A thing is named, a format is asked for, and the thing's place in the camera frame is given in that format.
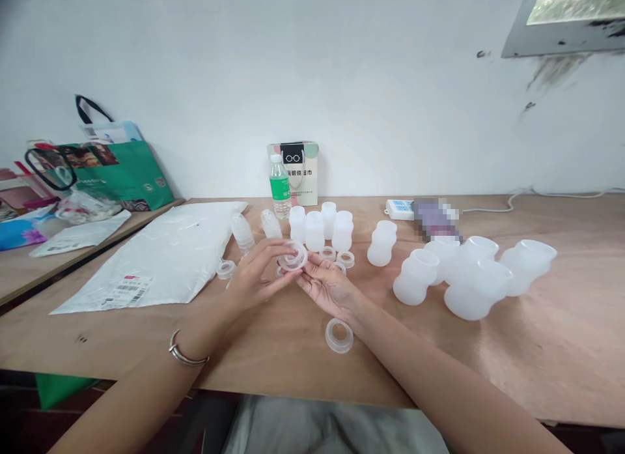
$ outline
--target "bag strap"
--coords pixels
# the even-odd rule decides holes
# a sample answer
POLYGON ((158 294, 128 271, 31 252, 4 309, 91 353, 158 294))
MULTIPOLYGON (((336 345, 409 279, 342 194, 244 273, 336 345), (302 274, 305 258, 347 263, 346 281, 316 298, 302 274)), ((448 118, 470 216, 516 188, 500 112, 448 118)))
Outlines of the bag strap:
POLYGON ((102 108, 98 104, 93 102, 91 99, 88 99, 84 96, 81 96, 80 94, 77 94, 76 95, 76 109, 78 109, 78 115, 80 115, 80 118, 82 119, 83 123, 90 125, 93 122, 91 121, 87 113, 83 110, 83 108, 80 106, 80 101, 82 100, 85 101, 88 106, 100 112, 103 116, 109 119, 109 122, 113 122, 113 119, 104 110, 102 110, 102 108))

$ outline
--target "white plastic bag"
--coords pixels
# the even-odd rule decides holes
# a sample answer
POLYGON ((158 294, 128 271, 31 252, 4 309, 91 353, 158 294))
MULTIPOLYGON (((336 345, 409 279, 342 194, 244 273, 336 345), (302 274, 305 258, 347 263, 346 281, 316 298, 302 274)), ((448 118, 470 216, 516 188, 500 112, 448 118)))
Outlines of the white plastic bag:
POLYGON ((245 202, 172 208, 124 244, 51 314, 188 303, 211 280, 245 202))
POLYGON ((30 252, 31 257, 45 257, 82 249, 89 246, 97 246, 130 218, 127 210, 116 214, 112 218, 97 223, 86 223, 63 229, 55 234, 47 242, 30 252))

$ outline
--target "frosted plastic container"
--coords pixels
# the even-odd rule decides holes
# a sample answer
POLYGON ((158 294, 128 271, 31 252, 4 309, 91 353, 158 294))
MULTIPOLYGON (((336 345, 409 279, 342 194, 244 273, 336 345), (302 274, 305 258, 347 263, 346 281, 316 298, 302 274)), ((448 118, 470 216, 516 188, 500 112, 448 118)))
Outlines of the frosted plastic container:
POLYGON ((378 221, 376 230, 371 234, 371 245, 367 250, 367 259, 371 265, 387 266, 391 261, 395 242, 397 242, 397 225, 388 220, 378 221))
POLYGON ((309 212, 306 215, 306 247, 309 251, 321 252, 325 245, 324 221, 321 212, 309 212))
POLYGON ((523 239, 513 248, 506 250, 499 263, 508 267, 514 274, 506 295, 520 296, 526 293, 536 278, 551 270, 551 261, 556 255, 558 252, 553 247, 531 239, 523 239))
POLYGON ((304 244, 306 242, 306 211, 303 206, 291 208, 288 222, 291 225, 291 239, 304 244))
POLYGON ((393 282, 397 299, 408 305, 421 304, 428 292, 428 286, 436 279, 440 260, 432 252, 415 249, 402 263, 402 272, 393 282))
POLYGON ((454 259, 458 254, 460 241, 437 240, 435 238, 433 241, 428 242, 424 249, 432 252, 440 261, 436 273, 436 279, 432 283, 432 286, 438 286, 443 283, 450 274, 450 265, 452 259, 454 259))
POLYGON ((489 259, 479 260, 466 281, 447 288, 445 305, 461 319, 483 319, 494 303, 506 297, 513 277, 505 265, 489 259))
POLYGON ((256 244, 249 223, 242 214, 236 213, 230 219, 230 228, 232 228, 236 245, 245 257, 256 244))
POLYGON ((260 214, 260 223, 262 224, 262 230, 265 231, 265 236, 268 238, 282 239, 280 221, 278 221, 271 210, 262 211, 260 214))
POLYGON ((471 236, 458 248, 458 254, 452 259, 445 281, 453 285, 471 276, 477 261, 483 259, 493 260, 499 250, 496 242, 481 236, 471 236))
POLYGON ((332 247, 337 253, 347 252, 352 248, 352 231, 354 231, 352 214, 345 210, 338 212, 332 233, 332 247))
POLYGON ((337 204, 334 202, 322 203, 321 217, 324 219, 324 238, 331 240, 334 232, 334 221, 337 219, 337 204))

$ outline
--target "plastic bottle part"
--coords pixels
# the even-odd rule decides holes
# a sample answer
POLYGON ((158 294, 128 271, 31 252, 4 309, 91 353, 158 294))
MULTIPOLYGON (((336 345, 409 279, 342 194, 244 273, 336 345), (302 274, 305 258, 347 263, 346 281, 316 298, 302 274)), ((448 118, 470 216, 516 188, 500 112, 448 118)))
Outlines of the plastic bottle part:
POLYGON ((483 319, 494 303, 506 297, 513 277, 505 265, 479 260, 470 276, 447 288, 445 305, 461 319, 483 319))
POLYGON ((343 265, 341 262, 334 262, 332 265, 337 267, 343 273, 343 275, 347 276, 347 268, 345 268, 345 265, 343 265))
POLYGON ((332 233, 332 247, 337 252, 347 252, 352 248, 352 231, 354 230, 353 216, 349 211, 337 213, 332 233))
POLYGON ((376 230, 371 234, 371 245, 367 250, 367 259, 371 265, 387 266, 391 261, 391 251, 397 241, 397 225, 392 221, 378 221, 376 230))
POLYGON ((306 215, 306 247, 309 251, 321 252, 325 244, 321 212, 309 212, 306 215))
POLYGON ((516 246, 506 250, 499 263, 514 274, 506 291, 507 296, 520 296, 529 290, 532 282, 551 270, 551 261, 558 255, 557 250, 547 244, 531 239, 523 239, 516 246))
POLYGON ((232 234, 236 240, 237 246, 243 256, 245 257, 249 251, 254 247, 256 242, 252 235, 252 230, 249 228, 249 224, 245 217, 240 213, 235 213, 230 219, 230 227, 232 228, 232 234))
POLYGON ((432 252, 436 257, 438 257, 440 261, 438 265, 436 279, 432 283, 432 286, 440 285, 441 283, 445 281, 445 278, 450 273, 449 266, 451 264, 452 259, 458 254, 458 250, 460 249, 460 241, 436 240, 435 239, 431 242, 428 242, 425 245, 424 249, 432 252))
POLYGON ((285 272, 293 272, 306 265, 306 262, 308 262, 308 251, 303 244, 296 241, 287 241, 285 242, 285 247, 291 248, 296 252, 295 255, 280 255, 278 257, 278 264, 285 272))
POLYGON ((234 262, 222 260, 217 267, 217 278, 229 279, 234 275, 235 271, 236 264, 234 262))
POLYGON ((458 253, 449 263, 445 281, 453 285, 468 278, 474 271, 477 261, 493 260, 499 250, 496 242, 481 236, 471 236, 458 248, 458 253))
POLYGON ((349 325, 339 319, 332 319, 328 322, 326 327, 326 342, 327 345, 335 351, 336 353, 347 353, 352 349, 352 345, 354 344, 354 333, 352 329, 350 329, 349 325), (345 327, 347 331, 347 336, 343 340, 339 340, 334 336, 333 330, 335 325, 341 325, 345 327))
POLYGON ((397 299, 408 305, 421 304, 428 286, 436 280, 440 260, 425 249, 413 250, 402 263, 402 272, 393 282, 397 299))
POLYGON ((306 211, 303 206, 294 206, 289 213, 291 239, 304 244, 306 242, 306 211))
POLYGON ((334 250, 334 247, 325 246, 321 249, 321 258, 330 262, 334 262, 337 259, 337 252, 334 250))
POLYGON ((337 204, 334 202, 323 202, 321 204, 321 216, 324 219, 324 238, 332 239, 334 233, 334 222, 337 219, 337 204))
POLYGON ((262 211, 260 214, 260 223, 262 224, 262 230, 265 231, 265 236, 268 238, 282 239, 280 221, 278 221, 271 210, 262 211))

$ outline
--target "finger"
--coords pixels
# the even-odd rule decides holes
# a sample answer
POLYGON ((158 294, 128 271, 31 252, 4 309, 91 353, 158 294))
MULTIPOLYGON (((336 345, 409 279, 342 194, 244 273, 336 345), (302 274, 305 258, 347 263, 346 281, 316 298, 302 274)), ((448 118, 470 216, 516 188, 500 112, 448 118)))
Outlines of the finger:
POLYGON ((295 281, 298 276, 301 276, 301 270, 295 270, 294 272, 288 272, 281 278, 273 280, 269 285, 265 286, 259 293, 263 299, 271 298, 276 292, 287 286, 289 283, 295 281))

